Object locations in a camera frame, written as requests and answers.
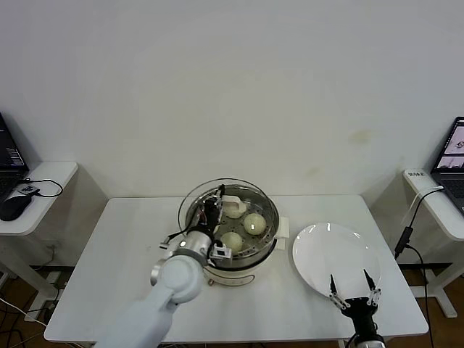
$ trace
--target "white table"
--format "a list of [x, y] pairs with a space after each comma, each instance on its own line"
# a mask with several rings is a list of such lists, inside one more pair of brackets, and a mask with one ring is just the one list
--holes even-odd
[[[438, 185], [424, 169], [408, 169], [404, 171], [403, 176], [415, 193]], [[423, 204], [450, 239], [464, 241], [464, 217], [445, 193], [431, 194], [423, 200]], [[428, 295], [436, 298], [447, 318], [456, 318], [457, 312], [443, 288], [461, 274], [464, 274], [464, 257], [454, 262], [438, 276], [435, 276], [432, 270], [426, 270]], [[414, 296], [425, 297], [423, 286], [411, 286], [411, 289]]]
[[[78, 169], [75, 162], [40, 162], [32, 163], [29, 167], [28, 178], [32, 180], [52, 179], [63, 188]], [[34, 183], [33, 185], [39, 187], [44, 194], [52, 195], [59, 192], [59, 188], [53, 183]], [[21, 194], [13, 192], [10, 196], [18, 195]], [[56, 197], [33, 197], [33, 201], [18, 219], [13, 221], [0, 220], [0, 236], [25, 236], [32, 233], [56, 199]], [[41, 308], [47, 299], [54, 299], [57, 295], [55, 287], [30, 268], [20, 255], [15, 254], [5, 245], [0, 245], [0, 263], [39, 291], [31, 309]], [[5, 281], [7, 277], [8, 274], [5, 273], [2, 280]], [[56, 280], [56, 277], [56, 273], [51, 274], [48, 280], [52, 282]], [[39, 313], [33, 312], [31, 316], [37, 316]]]
[[[416, 335], [428, 326], [380, 230], [360, 196], [274, 196], [289, 218], [290, 239], [323, 221], [346, 225], [378, 250], [384, 336]], [[177, 231], [181, 198], [111, 199], [45, 331], [49, 341], [94, 342], [120, 309], [150, 291], [158, 244]], [[174, 314], [166, 342], [303, 341], [345, 339], [350, 319], [313, 291], [291, 261], [291, 243], [275, 251], [257, 278], [238, 288], [207, 286]]]

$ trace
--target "laptop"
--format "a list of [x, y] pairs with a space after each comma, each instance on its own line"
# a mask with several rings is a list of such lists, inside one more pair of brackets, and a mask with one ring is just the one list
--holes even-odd
[[456, 117], [431, 176], [464, 215], [464, 117]]
[[0, 203], [15, 189], [29, 168], [0, 114]]

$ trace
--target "black cable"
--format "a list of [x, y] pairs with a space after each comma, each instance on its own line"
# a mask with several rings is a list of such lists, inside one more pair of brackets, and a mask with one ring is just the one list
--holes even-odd
[[432, 346], [432, 348], [435, 348], [434, 346], [434, 335], [432, 334], [432, 327], [431, 327], [431, 324], [430, 324], [430, 315], [428, 313], [428, 294], [427, 294], [427, 276], [426, 276], [426, 267], [424, 266], [423, 264], [423, 259], [422, 259], [422, 256], [421, 254], [419, 253], [419, 251], [413, 247], [413, 246], [410, 246], [409, 244], [405, 246], [405, 248], [408, 248], [408, 249], [411, 249], [413, 250], [418, 256], [419, 256], [419, 260], [420, 260], [420, 264], [422, 265], [422, 275], [423, 275], [423, 281], [424, 281], [424, 293], [426, 295], [426, 313], [427, 313], [427, 324], [428, 324], [428, 335], [430, 337], [430, 344]]
[[438, 190], [430, 191], [427, 194], [424, 194], [422, 198], [419, 200], [419, 203], [417, 207], [415, 208], [413, 218], [411, 219], [411, 223], [409, 226], [406, 226], [405, 229], [403, 230], [403, 233], [401, 233], [400, 238], [398, 239], [397, 245], [394, 248], [394, 258], [397, 259], [398, 256], [403, 252], [405, 249], [406, 245], [409, 243], [409, 238], [411, 237], [411, 234], [413, 234], [413, 223], [415, 220], [416, 215], [418, 214], [419, 207], [421, 206], [422, 201], [429, 195], [429, 194], [434, 194], [435, 192], [440, 192], [443, 191], [442, 188], [439, 188]]
[[57, 183], [55, 180], [52, 179], [42, 179], [42, 180], [32, 180], [30, 178], [26, 178], [24, 180], [20, 180], [19, 183], [54, 183], [59, 187], [59, 192], [57, 194], [40, 194], [39, 191], [33, 194], [33, 196], [39, 196], [39, 197], [45, 197], [45, 198], [54, 198], [58, 197], [60, 194], [63, 193], [63, 186], [61, 186], [59, 183]]
[[429, 194], [434, 194], [435, 192], [440, 192], [440, 191], [443, 191], [443, 189], [440, 188], [440, 189], [438, 189], [438, 190], [430, 191], [430, 192], [428, 192], [427, 194], [424, 194], [424, 195], [422, 196], [421, 199], [419, 199], [419, 203], [418, 203], [417, 207], [415, 208], [414, 215], [413, 215], [413, 218], [412, 218], [412, 220], [411, 220], [411, 223], [410, 223], [409, 226], [408, 226], [409, 228], [412, 228], [412, 226], [413, 226], [413, 223], [414, 223], [414, 220], [415, 220], [415, 216], [418, 214], [419, 207], [421, 206], [422, 201], [423, 201]]
[[351, 336], [351, 339], [348, 340], [348, 342], [345, 344], [345, 348], [349, 347], [351, 343], [355, 340], [357, 334], [355, 333], [353, 336]]

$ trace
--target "white wall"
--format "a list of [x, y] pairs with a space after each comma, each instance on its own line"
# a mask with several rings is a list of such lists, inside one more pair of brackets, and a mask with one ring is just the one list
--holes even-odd
[[406, 204], [398, 173], [428, 162], [464, 109], [463, 12], [4, 1], [0, 109], [31, 156], [79, 162], [109, 197], [180, 195], [223, 175], [269, 194], [360, 193], [389, 240]]

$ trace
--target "white plate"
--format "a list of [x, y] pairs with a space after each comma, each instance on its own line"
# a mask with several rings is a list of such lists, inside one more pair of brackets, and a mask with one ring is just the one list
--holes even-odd
[[317, 223], [301, 231], [293, 243], [293, 260], [301, 277], [327, 297], [331, 274], [344, 299], [369, 295], [363, 270], [376, 286], [381, 277], [376, 250], [358, 233], [335, 223]]

